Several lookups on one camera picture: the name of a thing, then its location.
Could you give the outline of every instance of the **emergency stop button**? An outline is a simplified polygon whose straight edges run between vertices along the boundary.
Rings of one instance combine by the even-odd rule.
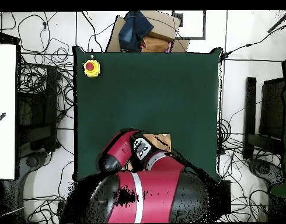
[[[90,78],[100,76],[100,64],[96,60],[87,60],[83,66],[86,76]]]
[[[94,69],[93,63],[88,62],[88,63],[86,64],[86,69],[87,69],[88,71],[92,71],[92,70]]]

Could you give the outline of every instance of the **red button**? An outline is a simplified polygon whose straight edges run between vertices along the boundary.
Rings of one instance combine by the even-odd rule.
[[[86,69],[87,69],[88,71],[92,71],[92,70],[94,69],[93,63],[88,62],[88,63],[86,64]]]

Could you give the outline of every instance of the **black cable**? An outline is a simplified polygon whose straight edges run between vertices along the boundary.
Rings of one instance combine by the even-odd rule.
[[[14,29],[16,27],[16,20],[15,20],[15,17],[14,17],[12,12],[11,12],[11,15],[12,15],[12,18],[13,18],[13,20],[15,22],[14,26],[11,27],[11,28],[3,29],[3,27],[2,27],[2,14],[1,14],[1,29],[0,29],[1,32],[4,31],[4,30],[11,30],[11,29]]]
[[[84,12],[82,11],[82,14],[84,15],[85,19],[87,20],[87,22],[92,26],[93,28],[93,31],[94,31],[94,39],[95,39],[95,42],[98,43],[99,47],[100,47],[100,50],[101,52],[103,53],[103,49],[102,49],[102,46],[99,44],[99,42],[96,40],[96,34],[95,34],[95,28],[94,28],[94,25],[90,22],[90,20],[88,20],[88,18],[86,17],[86,15],[84,14]]]
[[[62,148],[65,149],[65,147],[59,142],[58,138],[56,137],[56,140],[58,141],[58,143],[62,146]],[[70,151],[68,151],[67,149],[65,149],[68,153],[72,154],[74,156],[74,154]]]
[[[250,106],[252,106],[252,105],[253,105],[253,104],[248,105],[248,106],[244,107],[243,109],[241,109],[241,110],[237,111],[236,113],[234,113],[234,114],[231,116],[231,118],[230,118],[230,120],[229,120],[229,123],[231,123],[231,119],[232,119],[232,117],[233,117],[235,114],[237,114],[237,113],[239,113],[239,112],[243,111],[244,109],[246,109],[247,107],[250,107]]]
[[[74,129],[68,129],[68,128],[57,128],[57,130],[70,130],[70,131],[74,131]]]
[[[43,19],[41,16],[39,16],[39,15],[30,15],[30,16],[27,16],[26,18],[24,18],[24,19],[19,23],[19,25],[18,25],[18,33],[19,33],[19,38],[20,38],[20,41],[21,41],[21,46],[22,46],[22,48],[23,48],[24,50],[30,51],[30,52],[33,52],[33,53],[44,53],[44,52],[47,50],[47,48],[48,48],[48,46],[49,46],[49,44],[50,44],[50,28],[49,28],[49,26],[48,26],[48,19],[47,19],[47,15],[46,15],[45,12],[44,12],[44,15],[45,15],[45,17],[46,17],[46,22],[45,22],[44,19]],[[40,18],[40,19],[43,21],[43,25],[46,25],[46,26],[47,26],[47,29],[48,29],[48,44],[47,44],[47,46],[44,48],[43,51],[28,50],[28,49],[25,49],[24,46],[23,46],[23,41],[22,41],[22,38],[21,38],[21,36],[20,36],[19,27],[20,27],[20,25],[21,25],[25,20],[27,20],[28,18],[30,18],[30,17],[32,17],[32,16],[37,16],[38,18]]]
[[[108,25],[104,30],[102,30],[102,31],[99,32],[98,34],[93,34],[93,35],[90,36],[89,41],[88,41],[88,46],[87,46],[87,51],[88,51],[88,52],[89,52],[89,44],[90,44],[91,38],[92,38],[93,36],[97,36],[97,35],[103,33],[105,30],[107,30],[110,26],[112,26],[112,25],[114,25],[114,24],[115,24],[115,22],[113,22],[112,24]]]
[[[228,56],[229,56],[230,54],[232,54],[234,51],[240,50],[240,49],[243,48],[243,47],[250,47],[250,46],[253,46],[253,45],[256,45],[256,44],[259,44],[259,43],[263,42],[268,36],[270,36],[271,34],[273,34],[273,33],[276,32],[276,31],[279,31],[279,30],[284,29],[284,28],[286,28],[286,25],[283,25],[283,26],[281,26],[281,27],[275,29],[274,31],[272,31],[271,33],[269,33],[268,35],[266,35],[265,38],[263,38],[262,40],[260,40],[260,41],[258,41],[258,42],[249,43],[249,44],[243,45],[243,46],[241,46],[241,47],[239,47],[239,48],[237,48],[237,49],[234,49],[233,51],[224,53],[223,56],[222,56],[222,60],[228,58]]]
[[[253,195],[254,193],[258,192],[258,191],[267,194],[269,197],[274,197],[275,199],[277,199],[277,197],[273,196],[273,194],[270,194],[270,193],[268,193],[267,191],[258,189],[258,190],[255,190],[255,191],[251,192],[250,197],[249,197],[249,204],[250,204],[250,205],[251,205],[251,197],[252,197],[252,195]],[[250,209],[251,209],[251,214],[252,214],[253,217],[255,218],[254,213],[253,213],[253,210],[252,210],[252,207],[250,207]]]
[[[72,162],[74,162],[74,161],[68,162],[68,163],[62,168],[61,178],[60,178],[60,182],[59,182],[59,186],[58,186],[58,195],[59,195],[59,197],[60,197],[60,185],[61,185],[61,182],[62,182],[63,171],[64,171],[64,169],[65,169],[69,164],[71,164]]]

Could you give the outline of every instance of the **cardboard box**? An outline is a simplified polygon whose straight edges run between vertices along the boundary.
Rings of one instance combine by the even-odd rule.
[[[185,53],[187,51],[190,40],[175,40],[177,34],[175,29],[178,30],[180,24],[178,18],[154,10],[142,10],[141,12],[154,26],[152,31],[148,34],[148,37],[173,42],[172,53]],[[107,53],[120,52],[118,35],[124,24],[125,20],[121,16],[117,16],[112,35],[106,48]]]

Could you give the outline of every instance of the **white floor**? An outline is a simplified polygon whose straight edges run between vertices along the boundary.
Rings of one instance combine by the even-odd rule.
[[[100,33],[108,25],[115,21],[116,15],[124,15],[127,12],[88,12],[91,22],[96,29],[96,33]],[[182,36],[202,36],[203,19],[200,11],[177,11],[184,13],[184,27],[180,30]],[[207,10],[206,18],[206,39],[191,40],[188,51],[197,53],[209,53],[215,47],[222,47],[226,51],[234,50],[247,43],[255,43],[262,40],[267,34],[268,29],[284,14],[283,10]],[[18,25],[26,17],[30,15],[38,15],[45,19],[44,12],[33,13],[13,13],[16,19],[16,27],[12,30],[5,30],[4,33],[19,37]],[[47,12],[48,19],[55,12]],[[42,20],[38,16],[32,16],[26,19],[19,26],[23,47],[28,50],[42,51],[40,41],[40,32],[43,28]],[[3,28],[14,26],[14,21],[10,13],[3,14]],[[49,22],[50,37],[58,39],[66,44],[61,44],[58,40],[51,41],[48,53],[53,53],[60,47],[69,48],[69,53],[72,54],[71,47],[77,44],[87,49],[89,37],[93,34],[93,29],[85,20],[82,13],[76,12],[58,12]],[[111,35],[111,27],[97,36],[98,42],[102,45],[103,51],[107,46],[107,42]],[[46,46],[48,32],[43,31],[43,43]],[[99,51],[99,46],[92,38],[89,47],[94,51]],[[24,55],[27,62],[35,62],[33,55]],[[233,52],[229,58],[223,63],[222,74],[224,74],[224,92],[222,101],[222,118],[229,120],[231,115],[244,107],[245,100],[245,82],[247,77],[257,78],[257,101],[261,99],[261,87],[265,80],[282,77],[281,61],[286,59],[286,29],[273,33],[262,43],[245,47]],[[260,104],[257,105],[257,115],[259,116]],[[236,114],[232,121],[232,132],[242,133],[243,131],[243,113]],[[73,128],[74,121],[70,118],[65,118],[60,125],[60,128]],[[233,139],[242,140],[242,136],[232,135]],[[74,151],[74,132],[69,130],[59,130],[58,139],[71,152]],[[224,164],[227,163],[229,157],[221,156],[221,171]],[[41,168],[39,171],[33,172],[27,179],[24,191],[25,198],[41,197],[58,194],[58,185],[61,177],[62,168],[74,157],[65,151],[63,148],[57,150],[53,154],[53,158],[48,166]],[[243,163],[237,163],[240,172],[233,167],[232,176],[236,180],[240,180],[239,184],[243,187],[245,196],[258,188],[266,190],[264,183],[257,177],[250,174],[248,168],[243,166]],[[66,196],[68,193],[69,184],[72,182],[71,175],[74,171],[74,164],[69,164],[63,172],[60,193]],[[242,196],[242,190],[238,183],[231,185],[232,197]],[[267,204],[267,197],[264,194],[256,193],[252,199],[258,204]],[[26,214],[30,214],[40,202],[27,202]],[[233,204],[245,204],[243,199],[237,199]],[[243,208],[240,205],[234,205],[233,209]],[[247,207],[239,212],[250,213]],[[259,218],[264,221],[264,215],[259,214]],[[235,214],[240,221],[246,221],[248,216],[244,214]],[[43,217],[37,214],[34,220],[42,220]]]

